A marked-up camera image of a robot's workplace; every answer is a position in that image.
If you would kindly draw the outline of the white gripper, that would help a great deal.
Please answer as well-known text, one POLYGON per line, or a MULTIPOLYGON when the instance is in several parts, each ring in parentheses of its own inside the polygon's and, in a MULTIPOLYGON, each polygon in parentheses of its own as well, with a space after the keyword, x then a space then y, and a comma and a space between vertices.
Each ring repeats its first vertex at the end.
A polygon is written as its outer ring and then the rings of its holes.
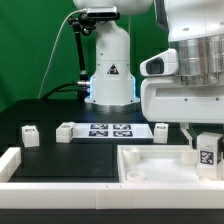
MULTIPOLYGON (((151 122, 181 123, 180 129, 189 147, 194 148, 196 132, 189 123, 224 124, 224 75, 218 84, 183 86, 179 77, 177 52, 168 49, 140 64, 145 77, 141 84, 141 108, 151 122)), ((224 138, 218 141, 218 153, 224 152, 224 138)))

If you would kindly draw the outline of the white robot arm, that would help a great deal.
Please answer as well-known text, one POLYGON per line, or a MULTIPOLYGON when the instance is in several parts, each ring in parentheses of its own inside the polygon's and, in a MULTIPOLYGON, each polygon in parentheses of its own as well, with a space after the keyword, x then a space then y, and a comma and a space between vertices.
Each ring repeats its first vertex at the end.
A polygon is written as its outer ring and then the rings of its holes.
POLYGON ((96 71, 86 103, 102 110, 131 106, 130 38, 120 15, 155 7, 169 48, 140 64, 143 116, 151 122, 224 124, 224 0, 73 0, 85 30, 95 28, 96 71))

